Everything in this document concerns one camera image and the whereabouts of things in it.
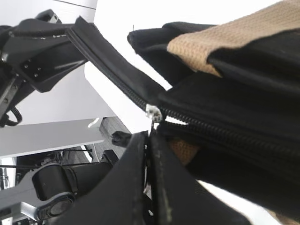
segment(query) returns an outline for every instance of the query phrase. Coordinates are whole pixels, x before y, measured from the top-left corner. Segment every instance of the black bag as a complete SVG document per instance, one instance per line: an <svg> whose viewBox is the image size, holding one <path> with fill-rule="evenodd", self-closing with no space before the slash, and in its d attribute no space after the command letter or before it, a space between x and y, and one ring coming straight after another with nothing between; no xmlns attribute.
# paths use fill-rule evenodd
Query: black bag
<svg viewBox="0 0 300 225"><path fill-rule="evenodd" d="M168 91L82 18L67 30L81 53L141 109L154 105L163 118L186 125L162 120L149 137L134 135L119 164L62 221L82 224L78 213L88 210L91 221L141 224L145 167L155 224L249 224L195 179L300 221L300 36L284 32L238 50L215 51L209 62L222 72L221 79L194 72L166 50L174 37L210 26L176 22L129 34L135 51L173 85ZM200 146L186 168L167 144L174 139Z"/></svg>

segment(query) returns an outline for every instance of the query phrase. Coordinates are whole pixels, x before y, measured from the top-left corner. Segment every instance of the tan woven fabric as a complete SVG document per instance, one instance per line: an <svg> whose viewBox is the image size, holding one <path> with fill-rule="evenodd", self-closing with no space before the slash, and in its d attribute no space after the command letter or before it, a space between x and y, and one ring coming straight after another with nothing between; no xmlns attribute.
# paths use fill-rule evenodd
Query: tan woven fabric
<svg viewBox="0 0 300 225"><path fill-rule="evenodd" d="M207 63L212 51L240 48L253 40L297 28L300 28L300 0L284 0L235 21L180 35L169 43L168 51L194 70L220 76Z"/></svg>
<svg viewBox="0 0 300 225"><path fill-rule="evenodd" d="M187 165L195 157L200 148L179 138L169 141L169 145L183 165Z"/></svg>

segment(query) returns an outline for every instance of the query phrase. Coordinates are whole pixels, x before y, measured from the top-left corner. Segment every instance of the bag strap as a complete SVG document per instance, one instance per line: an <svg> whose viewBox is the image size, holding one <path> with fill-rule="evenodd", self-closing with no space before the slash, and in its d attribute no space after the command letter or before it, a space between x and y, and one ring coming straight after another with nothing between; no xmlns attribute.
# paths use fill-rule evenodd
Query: bag strap
<svg viewBox="0 0 300 225"><path fill-rule="evenodd" d="M298 28L300 0L283 0L232 22L180 35L168 44L167 50L194 70L221 76L207 63L213 51L241 48L254 40Z"/></svg>

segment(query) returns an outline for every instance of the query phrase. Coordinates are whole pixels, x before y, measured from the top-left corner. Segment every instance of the black fabric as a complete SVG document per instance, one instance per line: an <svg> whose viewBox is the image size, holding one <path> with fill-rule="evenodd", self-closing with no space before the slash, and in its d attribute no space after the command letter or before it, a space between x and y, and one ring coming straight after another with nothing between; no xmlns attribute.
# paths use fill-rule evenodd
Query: black fabric
<svg viewBox="0 0 300 225"><path fill-rule="evenodd" d="M137 54L151 64L171 85L176 85L182 79L193 74L193 71L179 58L167 51L168 43L180 34L201 31L211 26L172 22L165 24L160 29L132 31L127 39Z"/></svg>
<svg viewBox="0 0 300 225"><path fill-rule="evenodd" d="M294 99L201 72L159 97L160 107L208 124L197 131L192 126L201 124L191 120L182 128L194 132L199 145L226 147L253 166L300 184L300 106Z"/></svg>
<svg viewBox="0 0 300 225"><path fill-rule="evenodd" d="M225 78L266 91L300 97L299 30L251 42L241 49L219 49L208 62Z"/></svg>
<svg viewBox="0 0 300 225"><path fill-rule="evenodd" d="M145 136L134 134L119 162L86 196L75 202L58 225L143 223Z"/></svg>
<svg viewBox="0 0 300 225"><path fill-rule="evenodd" d="M201 148L187 169L199 180L300 222L299 185L217 148Z"/></svg>
<svg viewBox="0 0 300 225"><path fill-rule="evenodd" d="M151 175L157 225L249 225L186 171L164 138L151 136Z"/></svg>

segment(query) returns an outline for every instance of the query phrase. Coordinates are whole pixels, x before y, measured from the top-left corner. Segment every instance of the zipper pull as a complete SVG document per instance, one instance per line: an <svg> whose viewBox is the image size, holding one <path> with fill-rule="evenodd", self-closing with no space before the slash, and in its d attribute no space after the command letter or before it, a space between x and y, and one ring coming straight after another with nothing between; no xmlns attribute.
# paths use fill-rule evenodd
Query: zipper pull
<svg viewBox="0 0 300 225"><path fill-rule="evenodd" d="M155 125L163 121L163 114L161 113L160 109L155 105L146 105L146 116L152 120L151 127L148 129L148 137L150 136L152 130L156 130Z"/></svg>

